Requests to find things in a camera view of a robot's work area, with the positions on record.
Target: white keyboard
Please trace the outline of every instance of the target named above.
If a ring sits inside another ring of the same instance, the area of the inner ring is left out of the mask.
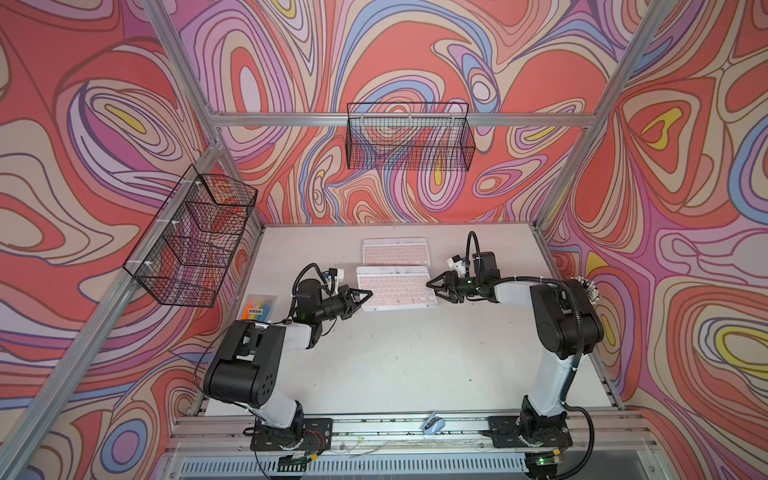
[[[362,241],[362,264],[370,266],[424,265],[429,266],[427,239],[369,238]]]
[[[437,306],[435,291],[427,288],[426,266],[358,266],[357,286],[373,291],[363,312]]]

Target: white arm segment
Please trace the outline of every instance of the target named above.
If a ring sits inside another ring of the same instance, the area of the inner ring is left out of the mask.
[[[535,285],[535,283],[500,283],[494,287],[496,300],[499,303],[514,303],[515,305],[532,308],[531,285]],[[560,360],[557,355],[544,349],[541,363],[538,364],[536,382],[533,384],[531,394],[528,395],[528,401],[539,415],[549,417],[560,415],[563,412],[563,405],[560,403],[560,392],[570,371],[571,357]]]
[[[539,415],[551,417],[563,412],[560,392],[563,391],[568,372],[571,371],[572,359],[573,357],[569,356],[560,360],[554,353],[544,350],[541,363],[538,364],[536,382],[528,395],[528,401]]]
[[[289,323],[283,327],[286,329],[283,353],[304,350],[310,345],[312,327],[304,323]],[[253,356],[238,358],[251,360]],[[249,409],[249,411],[259,417],[268,427],[287,429],[291,426],[293,416],[296,414],[296,402],[283,393],[283,390],[275,388],[272,390],[270,399],[260,409]]]
[[[505,282],[493,287],[496,300],[499,303],[513,303],[533,308],[531,302],[531,285],[533,282]]]
[[[270,399],[260,409],[248,410],[259,417],[264,422],[264,425],[268,427],[287,429],[293,422],[293,415],[296,413],[296,402],[283,393],[283,390],[274,389]]]

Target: small blue object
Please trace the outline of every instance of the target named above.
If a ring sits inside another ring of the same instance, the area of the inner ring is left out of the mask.
[[[434,435],[440,430],[445,427],[445,420],[441,419],[437,416],[437,412],[432,413],[426,422],[424,422],[424,425],[422,425],[422,430],[424,431],[424,435]]]

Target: metal vent grille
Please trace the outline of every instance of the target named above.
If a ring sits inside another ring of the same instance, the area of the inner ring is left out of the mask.
[[[277,457],[260,457],[270,477],[295,476],[295,472],[278,472]],[[398,475],[435,473],[515,473],[527,472],[523,453],[401,454],[349,455],[320,457],[307,466],[304,475]],[[181,478],[245,478],[259,474],[254,458],[196,457],[187,458],[180,470]]]

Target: mounting plate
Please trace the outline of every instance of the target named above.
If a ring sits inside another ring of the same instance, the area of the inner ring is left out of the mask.
[[[497,449],[513,449],[530,447],[518,437],[515,428],[518,416],[491,416],[488,417],[488,431],[483,432],[493,440],[493,446]],[[568,429],[551,429],[551,435],[540,445],[543,448],[558,448],[564,450],[572,446],[573,440]]]
[[[331,448],[331,435],[333,434],[333,419],[304,419],[304,438],[299,446],[299,450],[306,450],[311,452],[312,450],[324,450]],[[323,446],[317,435],[308,432],[313,430],[318,432],[326,441]],[[277,442],[277,438],[269,433],[258,432],[256,435],[250,438],[250,449],[254,452],[286,452],[280,447]]]

